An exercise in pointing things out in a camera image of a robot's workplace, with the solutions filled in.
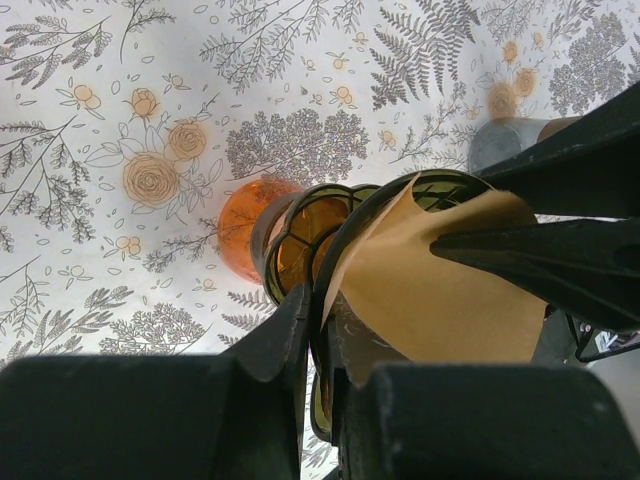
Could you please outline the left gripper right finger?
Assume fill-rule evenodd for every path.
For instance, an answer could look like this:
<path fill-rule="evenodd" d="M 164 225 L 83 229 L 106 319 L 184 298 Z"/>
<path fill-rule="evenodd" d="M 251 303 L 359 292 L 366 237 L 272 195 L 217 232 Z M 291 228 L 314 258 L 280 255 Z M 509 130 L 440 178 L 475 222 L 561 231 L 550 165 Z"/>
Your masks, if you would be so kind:
<path fill-rule="evenodd" d="M 593 330 L 552 310 L 533 365 L 418 365 L 350 313 L 319 335 L 335 479 L 626 479 L 630 429 L 579 367 Z"/>

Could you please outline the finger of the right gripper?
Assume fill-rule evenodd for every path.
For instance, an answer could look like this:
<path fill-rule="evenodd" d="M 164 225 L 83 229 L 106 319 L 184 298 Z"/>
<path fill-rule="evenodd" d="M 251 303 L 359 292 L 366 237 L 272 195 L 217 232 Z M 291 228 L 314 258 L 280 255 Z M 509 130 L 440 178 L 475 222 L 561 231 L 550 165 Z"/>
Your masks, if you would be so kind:
<path fill-rule="evenodd" d="M 603 330 L 639 328 L 639 220 L 450 233 L 431 252 L 497 275 Z"/>
<path fill-rule="evenodd" d="M 477 176 L 539 214 L 637 217 L 639 85 Z"/>

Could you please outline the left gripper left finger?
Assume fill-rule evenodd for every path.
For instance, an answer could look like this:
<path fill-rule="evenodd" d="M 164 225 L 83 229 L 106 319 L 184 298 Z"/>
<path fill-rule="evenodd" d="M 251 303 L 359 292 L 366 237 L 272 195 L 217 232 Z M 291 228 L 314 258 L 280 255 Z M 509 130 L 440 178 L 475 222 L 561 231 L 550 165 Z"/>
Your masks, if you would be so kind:
<path fill-rule="evenodd" d="M 26 357 L 1 373 L 5 479 L 296 479 L 311 291 L 218 355 Z"/>

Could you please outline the glass coffee carafe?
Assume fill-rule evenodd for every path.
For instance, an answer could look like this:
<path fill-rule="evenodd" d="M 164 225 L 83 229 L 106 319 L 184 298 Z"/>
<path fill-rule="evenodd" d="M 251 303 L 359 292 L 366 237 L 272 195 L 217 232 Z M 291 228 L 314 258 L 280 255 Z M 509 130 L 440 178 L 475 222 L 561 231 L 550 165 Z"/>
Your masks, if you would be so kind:
<path fill-rule="evenodd" d="M 581 116 L 491 120 L 476 132 L 470 143 L 468 170 L 477 174 L 518 155 L 580 119 Z"/>

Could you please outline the dark green dripper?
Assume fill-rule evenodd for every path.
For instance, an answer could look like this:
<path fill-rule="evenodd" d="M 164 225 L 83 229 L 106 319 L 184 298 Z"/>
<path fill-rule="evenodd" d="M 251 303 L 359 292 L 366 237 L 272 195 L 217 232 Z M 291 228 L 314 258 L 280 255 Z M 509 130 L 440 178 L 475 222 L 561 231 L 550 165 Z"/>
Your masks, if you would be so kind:
<path fill-rule="evenodd" d="M 316 374 L 310 417 L 314 433 L 331 444 L 337 442 L 341 394 L 363 384 L 377 363 L 406 359 L 357 317 L 342 294 L 329 296 L 341 254 L 404 188 L 421 209 L 439 212 L 492 187 L 447 169 L 414 172 L 385 185 L 322 184 L 273 200 L 251 234 L 253 264 L 275 304 L 298 284 L 312 291 L 310 349 Z"/>

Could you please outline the glass of orange liquid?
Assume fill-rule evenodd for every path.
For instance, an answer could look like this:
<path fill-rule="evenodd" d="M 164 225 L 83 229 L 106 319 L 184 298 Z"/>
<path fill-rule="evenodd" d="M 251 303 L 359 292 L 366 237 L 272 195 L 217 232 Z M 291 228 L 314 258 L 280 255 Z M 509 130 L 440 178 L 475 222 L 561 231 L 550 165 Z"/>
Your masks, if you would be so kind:
<path fill-rule="evenodd" d="M 302 191 L 299 184 L 268 177 L 250 181 L 229 197 L 218 216 L 216 235 L 219 255 L 233 273 L 243 280 L 261 283 L 250 249 L 253 227 L 274 201 Z"/>

